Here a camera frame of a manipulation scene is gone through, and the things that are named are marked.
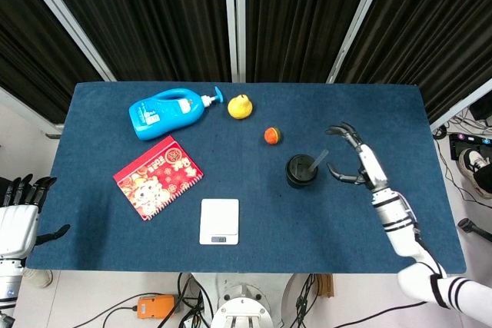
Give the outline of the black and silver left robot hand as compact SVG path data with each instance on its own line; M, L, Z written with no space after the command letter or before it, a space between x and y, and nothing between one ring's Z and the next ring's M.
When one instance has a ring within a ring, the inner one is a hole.
M63 237L70 226L38 234L38 222L55 177L32 182L33 175L14 180L1 179L1 259L25 260L34 247Z

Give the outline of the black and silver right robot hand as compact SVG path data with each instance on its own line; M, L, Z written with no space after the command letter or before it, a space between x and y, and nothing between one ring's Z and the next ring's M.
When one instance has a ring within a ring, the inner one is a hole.
M348 123L342 122L339 125L331 125L326 134L341 136L357 152L361 166L358 175L347 175L337 171L332 163L327 163L327 168L332 177L337 181L365 185L371 192L382 191L389 188L388 179L372 149L363 142L356 129Z

